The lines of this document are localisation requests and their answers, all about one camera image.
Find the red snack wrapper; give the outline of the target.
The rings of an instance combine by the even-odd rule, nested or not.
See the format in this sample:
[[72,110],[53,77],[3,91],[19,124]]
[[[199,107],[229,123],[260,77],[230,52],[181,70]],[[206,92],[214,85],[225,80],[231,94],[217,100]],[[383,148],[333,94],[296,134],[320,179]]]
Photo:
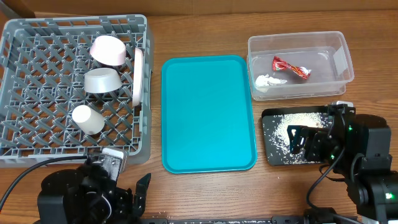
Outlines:
[[291,72],[294,72],[296,75],[299,77],[303,78],[306,80],[310,75],[311,75],[311,70],[305,68],[305,67],[298,67],[291,65],[287,63],[285,60],[282,60],[281,58],[274,56],[273,61],[272,61],[272,69],[273,71],[285,71],[285,70],[290,70]]

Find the white tissue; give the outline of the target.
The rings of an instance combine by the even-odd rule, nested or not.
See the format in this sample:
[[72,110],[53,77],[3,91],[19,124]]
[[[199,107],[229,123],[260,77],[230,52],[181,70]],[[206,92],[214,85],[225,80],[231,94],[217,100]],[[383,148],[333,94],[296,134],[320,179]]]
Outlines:
[[287,83],[287,80],[270,77],[268,74],[258,76],[255,81],[255,85],[258,87],[283,85],[285,83]]

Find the white paper cup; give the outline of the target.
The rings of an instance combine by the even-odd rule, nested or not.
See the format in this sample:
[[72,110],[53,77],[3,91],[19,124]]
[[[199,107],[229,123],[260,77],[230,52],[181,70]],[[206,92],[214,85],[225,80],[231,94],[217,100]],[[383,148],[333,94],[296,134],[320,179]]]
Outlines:
[[72,120],[88,135],[98,134],[105,126],[104,117],[86,105],[77,106],[72,111]]

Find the rice pile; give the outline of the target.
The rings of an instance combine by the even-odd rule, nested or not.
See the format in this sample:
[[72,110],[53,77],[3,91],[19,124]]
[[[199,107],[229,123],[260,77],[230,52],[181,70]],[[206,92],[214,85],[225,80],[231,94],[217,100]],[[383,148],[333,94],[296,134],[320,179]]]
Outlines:
[[291,154],[287,127],[301,125],[312,128],[329,128],[331,121],[326,113],[293,113],[265,116],[262,119],[267,161],[272,166],[314,164],[304,158],[304,152]]

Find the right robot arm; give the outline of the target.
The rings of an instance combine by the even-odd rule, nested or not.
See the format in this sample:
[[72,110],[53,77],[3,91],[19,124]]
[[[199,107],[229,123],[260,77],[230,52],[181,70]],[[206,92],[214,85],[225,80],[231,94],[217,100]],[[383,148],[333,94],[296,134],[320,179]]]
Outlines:
[[368,223],[397,221],[397,172],[391,169],[391,128],[371,114],[356,114],[346,103],[326,106],[329,128],[290,125],[290,152],[325,162],[344,177],[349,198]]

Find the large white plate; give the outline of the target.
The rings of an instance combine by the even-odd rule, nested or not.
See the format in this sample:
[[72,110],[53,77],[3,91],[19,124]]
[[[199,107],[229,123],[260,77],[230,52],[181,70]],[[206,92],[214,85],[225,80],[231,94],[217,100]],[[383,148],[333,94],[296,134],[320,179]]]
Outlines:
[[142,80],[144,73],[144,54],[141,49],[134,49],[134,70],[133,70],[133,88],[132,105],[137,106],[141,103]]

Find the grey-white bowl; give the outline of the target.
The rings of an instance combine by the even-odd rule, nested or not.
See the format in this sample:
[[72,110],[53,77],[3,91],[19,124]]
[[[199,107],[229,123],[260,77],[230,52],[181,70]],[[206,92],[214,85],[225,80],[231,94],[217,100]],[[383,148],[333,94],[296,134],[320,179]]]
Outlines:
[[119,73],[113,68],[96,68],[84,74],[87,93],[108,93],[122,87]]

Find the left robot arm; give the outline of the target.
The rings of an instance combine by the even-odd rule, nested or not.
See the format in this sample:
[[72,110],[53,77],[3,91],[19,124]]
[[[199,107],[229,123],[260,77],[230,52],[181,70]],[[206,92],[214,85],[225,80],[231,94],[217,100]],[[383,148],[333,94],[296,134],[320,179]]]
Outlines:
[[136,190],[117,187],[123,159],[89,156],[76,169],[48,175],[37,198],[42,224],[139,223],[151,180],[148,173]]

